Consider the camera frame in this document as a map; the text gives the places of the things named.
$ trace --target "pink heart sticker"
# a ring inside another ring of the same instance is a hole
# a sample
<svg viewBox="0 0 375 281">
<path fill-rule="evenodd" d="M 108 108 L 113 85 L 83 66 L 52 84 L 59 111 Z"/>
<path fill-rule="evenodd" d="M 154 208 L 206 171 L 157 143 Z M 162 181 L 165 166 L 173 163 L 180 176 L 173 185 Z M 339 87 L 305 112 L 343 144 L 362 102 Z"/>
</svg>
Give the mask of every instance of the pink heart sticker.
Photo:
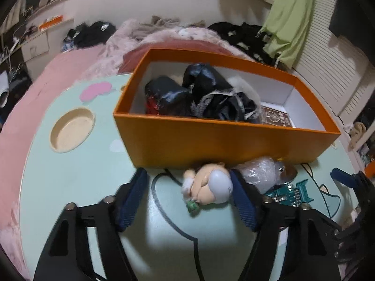
<svg viewBox="0 0 375 281">
<path fill-rule="evenodd" d="M 112 84 L 103 81 L 94 83 L 85 88 L 79 95 L 82 102 L 88 102 L 96 98 L 96 96 L 106 94 L 112 90 Z"/>
</svg>

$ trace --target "red fabric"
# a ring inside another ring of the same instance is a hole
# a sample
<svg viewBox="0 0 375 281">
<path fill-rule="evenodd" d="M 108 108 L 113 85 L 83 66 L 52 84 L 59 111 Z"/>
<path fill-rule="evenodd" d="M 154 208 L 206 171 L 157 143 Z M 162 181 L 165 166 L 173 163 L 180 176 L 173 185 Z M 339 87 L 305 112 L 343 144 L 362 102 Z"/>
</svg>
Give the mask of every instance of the red fabric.
<svg viewBox="0 0 375 281">
<path fill-rule="evenodd" d="M 150 48 L 184 48 L 189 50 L 200 50 L 203 52 L 233 56 L 233 54 L 229 50 L 226 50 L 225 48 L 222 48 L 221 46 L 210 42 L 200 40 L 173 39 L 165 42 L 145 44 L 130 51 L 129 53 L 126 53 L 124 55 L 124 62 L 120 66 L 118 73 L 123 74 L 134 71 L 144 54 L 146 54 L 146 52 Z"/>
</svg>

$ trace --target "green circuit board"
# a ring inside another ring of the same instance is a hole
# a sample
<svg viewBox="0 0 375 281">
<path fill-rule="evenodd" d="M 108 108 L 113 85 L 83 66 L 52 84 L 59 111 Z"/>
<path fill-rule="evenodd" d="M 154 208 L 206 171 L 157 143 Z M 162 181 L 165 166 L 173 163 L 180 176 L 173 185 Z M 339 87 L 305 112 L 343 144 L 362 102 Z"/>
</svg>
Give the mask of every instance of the green circuit board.
<svg viewBox="0 0 375 281">
<path fill-rule="evenodd" d="M 272 197 L 275 202 L 283 205 L 298 207 L 300 203 L 310 203 L 314 199 L 310 198 L 307 193 L 307 181 L 308 179 L 305 179 L 296 185 L 286 184 L 276 190 L 267 192 L 266 195 Z"/>
</svg>

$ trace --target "light blue tabletop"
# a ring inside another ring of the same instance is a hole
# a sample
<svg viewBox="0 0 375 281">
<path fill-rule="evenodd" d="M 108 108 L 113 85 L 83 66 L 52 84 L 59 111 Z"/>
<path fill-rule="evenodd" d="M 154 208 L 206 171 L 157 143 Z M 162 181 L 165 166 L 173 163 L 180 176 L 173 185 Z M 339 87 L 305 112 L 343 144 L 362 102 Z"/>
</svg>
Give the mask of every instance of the light blue tabletop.
<svg viewBox="0 0 375 281">
<path fill-rule="evenodd" d="M 48 108 L 35 135 L 27 159 L 21 186 L 20 227 L 26 265 L 34 275 L 39 256 L 56 219 L 65 204 L 78 206 L 96 204 L 118 187 L 130 181 L 135 168 L 119 137 L 112 112 L 129 75 L 86 82 L 63 92 Z M 90 84 L 108 81 L 113 91 L 96 97 L 87 104 L 79 100 L 80 93 Z M 76 149 L 55 153 L 49 146 L 49 133 L 55 122 L 67 111 L 86 106 L 96 115 L 89 137 Z M 327 149 L 310 164 L 318 185 L 325 184 L 332 195 L 328 198 L 331 215 L 340 221 L 357 206 L 354 193 L 336 185 L 329 172 L 338 167 L 353 173 L 353 167 L 342 145 Z M 304 179 L 313 208 L 329 215 L 322 194 L 301 167 L 295 183 Z M 193 251 L 192 236 L 198 240 L 199 262 L 205 281 L 237 280 L 250 254 L 256 234 L 241 222 L 231 204 L 208 206 L 192 218 L 181 197 L 180 187 L 170 178 L 155 176 L 163 170 L 147 170 L 150 175 L 148 192 L 142 199 L 134 223 L 120 234 L 125 252 L 140 281 L 199 280 Z M 171 171 L 182 181 L 183 171 Z M 179 228 L 177 232 L 171 224 Z M 95 271 L 104 276 L 95 229 L 89 228 L 90 253 Z M 285 254 L 287 230 L 280 234 L 279 248 L 271 280 L 280 276 Z"/>
</svg>

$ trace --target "white louvered door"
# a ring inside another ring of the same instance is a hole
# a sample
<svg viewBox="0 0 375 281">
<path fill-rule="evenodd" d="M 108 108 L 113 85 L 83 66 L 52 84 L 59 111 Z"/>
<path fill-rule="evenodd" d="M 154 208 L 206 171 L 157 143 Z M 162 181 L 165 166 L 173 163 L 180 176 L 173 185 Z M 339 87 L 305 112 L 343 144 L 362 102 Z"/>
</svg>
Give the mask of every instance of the white louvered door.
<svg viewBox="0 0 375 281">
<path fill-rule="evenodd" d="M 336 0 L 316 0 L 309 34 L 295 67 L 336 115 L 350 102 L 369 63 L 364 53 L 328 29 Z"/>
<path fill-rule="evenodd" d="M 353 122 L 361 113 L 372 92 L 375 90 L 375 67 L 370 63 L 357 91 L 340 114 L 344 124 Z"/>
</svg>

